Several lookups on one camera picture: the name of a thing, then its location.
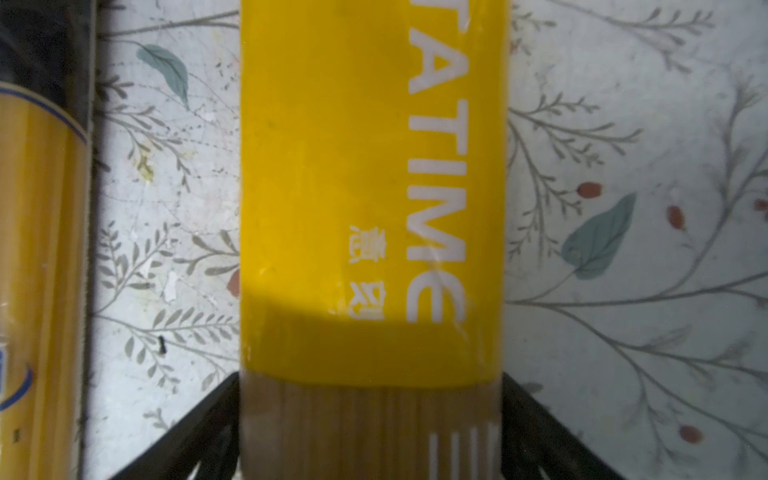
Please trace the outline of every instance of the teal leaf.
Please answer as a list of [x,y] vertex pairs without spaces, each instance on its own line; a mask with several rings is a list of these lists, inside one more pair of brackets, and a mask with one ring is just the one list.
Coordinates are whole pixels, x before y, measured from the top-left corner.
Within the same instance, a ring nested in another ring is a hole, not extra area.
[[563,260],[576,267],[577,278],[597,278],[611,265],[632,223],[635,197],[629,194],[609,211],[587,220],[563,243]]
[[187,67],[176,55],[157,45],[140,45],[136,56],[165,77],[165,83],[179,96],[184,107],[189,110],[187,89],[189,78]]

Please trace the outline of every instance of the yellow package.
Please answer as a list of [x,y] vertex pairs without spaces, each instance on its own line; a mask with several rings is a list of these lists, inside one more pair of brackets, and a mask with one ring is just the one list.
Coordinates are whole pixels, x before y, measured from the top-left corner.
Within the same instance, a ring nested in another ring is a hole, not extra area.
[[506,18],[499,0],[243,2],[246,370],[498,378]]

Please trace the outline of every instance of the floral tablecloth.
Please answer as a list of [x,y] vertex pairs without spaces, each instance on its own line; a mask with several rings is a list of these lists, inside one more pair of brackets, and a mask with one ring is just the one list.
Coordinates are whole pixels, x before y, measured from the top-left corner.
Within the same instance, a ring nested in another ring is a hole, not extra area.
[[[100,2],[88,479],[237,369],[238,8]],[[505,369],[630,480],[768,478],[768,2],[514,15]]]

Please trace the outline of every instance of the spaghetti package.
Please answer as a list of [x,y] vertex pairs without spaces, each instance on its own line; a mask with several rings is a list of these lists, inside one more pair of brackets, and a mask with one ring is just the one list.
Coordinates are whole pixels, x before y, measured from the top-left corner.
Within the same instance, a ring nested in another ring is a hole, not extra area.
[[249,480],[499,478],[502,0],[243,0]]
[[0,478],[75,478],[94,3],[0,2]]

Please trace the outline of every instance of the table surface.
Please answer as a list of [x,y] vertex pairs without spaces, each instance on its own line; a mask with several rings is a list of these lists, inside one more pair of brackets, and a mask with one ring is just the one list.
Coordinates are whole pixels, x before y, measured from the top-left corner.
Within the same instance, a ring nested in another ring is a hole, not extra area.
[[[96,480],[237,369],[240,293],[239,4],[100,4]],[[768,2],[514,12],[506,371],[630,480],[768,478]]]

